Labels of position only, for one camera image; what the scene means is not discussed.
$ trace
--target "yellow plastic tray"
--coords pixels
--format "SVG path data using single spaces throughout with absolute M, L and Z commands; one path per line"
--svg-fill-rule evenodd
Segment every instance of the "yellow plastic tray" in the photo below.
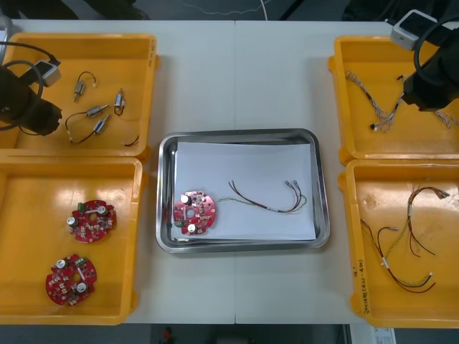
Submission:
M 371 325 L 383 328 L 456 328 L 459 326 L 459 162 L 457 161 L 352 161 L 339 176 L 344 193 L 354 293 L 351 308 Z M 374 235 L 383 226 L 404 227 L 407 200 L 418 186 L 435 186 L 450 193 L 440 200 L 430 191 L 413 203 L 412 225 L 418 239 L 435 256 L 408 246 L 408 232 L 388 257 L 391 270 L 401 280 L 419 281 L 433 272 L 437 284 L 428 292 L 403 290 L 382 266 L 369 235 L 361 228 L 365 219 Z M 398 231 L 385 231 L 381 246 L 386 255 Z
M 421 60 L 435 47 L 425 44 Z M 352 71 L 378 105 L 390 112 L 403 92 L 400 75 L 415 71 L 413 53 L 390 42 L 389 37 L 339 37 L 335 55 L 328 61 L 333 72 L 339 114 L 342 163 L 352 159 L 459 159 L 459 125 L 447 129 L 433 113 L 421 113 L 415 105 L 402 103 L 387 133 L 374 132 L 373 107 L 358 85 L 346 80 Z M 459 119 L 459 102 L 445 109 Z
M 0 323 L 123 322 L 133 292 L 142 165 L 135 158 L 0 158 Z M 75 240 L 66 219 L 78 202 L 102 199 L 117 224 L 92 244 Z M 89 258 L 95 292 L 75 306 L 47 296 L 51 266 L 69 254 Z
M 61 65 L 62 77 L 46 87 L 43 98 L 62 109 L 58 129 L 47 136 L 25 135 L 19 129 L 0 132 L 0 155 L 6 156 L 133 156 L 146 160 L 148 127 L 151 114 L 153 79 L 156 56 L 156 38 L 150 34 L 15 34 L 13 42 L 33 44 L 51 52 Z M 22 47 L 8 47 L 5 61 L 26 59 L 36 62 L 46 55 Z M 27 66 L 11 67 L 19 74 Z M 97 85 L 85 74 L 86 88 L 77 102 L 73 102 L 73 89 L 83 71 L 96 76 Z M 123 88 L 126 107 L 122 116 L 114 115 L 115 96 Z M 75 116 L 70 120 L 74 140 L 84 138 L 93 131 L 96 122 L 112 114 L 105 131 L 81 144 L 71 144 L 65 130 L 65 118 L 86 111 L 96 105 L 109 104 L 95 118 Z M 123 143 L 137 144 L 125 147 Z

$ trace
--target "white paper sheet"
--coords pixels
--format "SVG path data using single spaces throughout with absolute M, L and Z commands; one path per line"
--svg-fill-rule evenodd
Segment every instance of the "white paper sheet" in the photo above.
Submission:
M 295 194 L 284 181 L 296 180 L 307 204 L 296 214 L 281 214 L 236 201 L 239 192 L 274 209 L 289 209 Z M 179 143 L 176 152 L 174 203 L 185 191 L 204 191 L 217 207 L 217 218 L 203 235 L 193 239 L 313 240 L 311 151 L 309 145 L 230 145 Z M 190 239 L 172 226 L 174 238 Z

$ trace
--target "electrolytic capacitor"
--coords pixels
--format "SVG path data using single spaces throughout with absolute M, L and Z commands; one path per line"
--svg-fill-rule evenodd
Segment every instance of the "electrolytic capacitor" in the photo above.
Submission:
M 191 205 L 191 197 L 187 195 L 181 195 L 180 196 L 180 202 L 183 204 L 186 204 L 187 206 Z
M 188 232 L 194 233 L 196 231 L 196 226 L 193 224 L 188 225 Z
M 65 268 L 65 266 L 67 265 L 67 262 L 63 259 L 59 259 L 57 262 L 56 262 L 56 268 L 58 269 L 63 269 Z
M 71 216 L 67 219 L 67 224 L 71 227 L 76 227 L 78 226 L 78 220 L 75 217 Z

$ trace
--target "white cable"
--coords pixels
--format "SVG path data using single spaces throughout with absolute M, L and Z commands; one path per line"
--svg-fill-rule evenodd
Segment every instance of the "white cable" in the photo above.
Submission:
M 196 5 L 193 5 L 193 4 L 187 4 L 186 2 L 182 2 L 180 0 L 175 0 L 176 3 L 178 4 L 181 4 L 182 6 L 186 6 L 186 7 L 191 7 L 193 9 L 197 9 L 199 10 L 200 12 L 204 13 L 204 14 L 208 14 L 208 15 L 216 15 L 216 14 L 219 14 L 221 16 L 229 16 L 230 14 L 246 14 L 246 13 L 249 13 L 249 12 L 256 12 L 256 11 L 259 11 L 261 8 L 263 8 L 263 11 L 265 12 L 265 19 L 268 20 L 268 16 L 266 14 L 266 9 L 265 9 L 265 5 L 272 1 L 272 0 L 266 0 L 265 2 L 263 2 L 263 0 L 260 0 L 261 1 L 261 5 L 259 5 L 256 9 L 246 9 L 245 11 L 231 11 L 231 12 L 208 12 L 204 9 L 202 9 L 201 7 L 199 6 L 196 6 Z
M 265 3 L 263 2 L 263 0 L 260 0 L 260 2 L 261 2 L 261 7 L 263 8 L 263 13 L 265 14 L 265 21 L 268 21 L 268 14 L 266 13 Z

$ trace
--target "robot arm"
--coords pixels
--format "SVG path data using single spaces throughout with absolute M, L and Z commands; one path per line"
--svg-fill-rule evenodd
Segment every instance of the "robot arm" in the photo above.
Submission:
M 391 40 L 408 50 L 414 50 L 416 72 L 404 81 L 403 100 L 416 104 L 421 111 L 436 111 L 459 97 L 459 29 L 443 26 L 459 16 L 437 21 L 418 10 L 408 12 L 397 22 Z M 420 65 L 422 44 L 428 41 L 438 51 Z

